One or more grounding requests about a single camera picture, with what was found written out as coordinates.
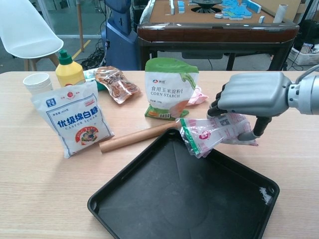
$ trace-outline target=red logo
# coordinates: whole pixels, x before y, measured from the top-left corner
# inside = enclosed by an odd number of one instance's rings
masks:
[[[98,129],[93,126],[84,127],[76,133],[75,142],[81,142],[81,145],[94,142],[97,139],[98,132]]]
[[[210,137],[210,132],[209,131],[203,131],[200,135],[200,139],[208,139]]]

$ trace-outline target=blue machine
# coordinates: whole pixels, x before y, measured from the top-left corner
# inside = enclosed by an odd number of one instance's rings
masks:
[[[107,43],[106,65],[140,70],[138,36],[131,26],[131,0],[105,0],[105,4],[112,10],[106,31],[102,32],[102,40]]]

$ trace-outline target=green bottle cap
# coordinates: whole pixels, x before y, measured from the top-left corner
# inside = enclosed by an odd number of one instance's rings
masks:
[[[62,49],[59,51],[60,56],[59,56],[59,62],[61,65],[68,65],[73,62],[72,57],[68,55],[67,51]]]

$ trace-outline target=pink plastic bag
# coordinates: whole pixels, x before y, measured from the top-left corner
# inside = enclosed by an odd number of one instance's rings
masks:
[[[189,99],[187,106],[199,105],[199,104],[203,103],[206,99],[208,99],[208,96],[204,95],[201,92],[201,87],[196,85],[194,93],[193,93],[192,97]]]

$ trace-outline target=white chair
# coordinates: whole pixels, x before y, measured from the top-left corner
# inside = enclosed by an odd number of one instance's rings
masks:
[[[29,0],[0,0],[0,38],[5,50],[24,59],[24,70],[36,71],[41,58],[59,64],[56,52],[63,47]]]

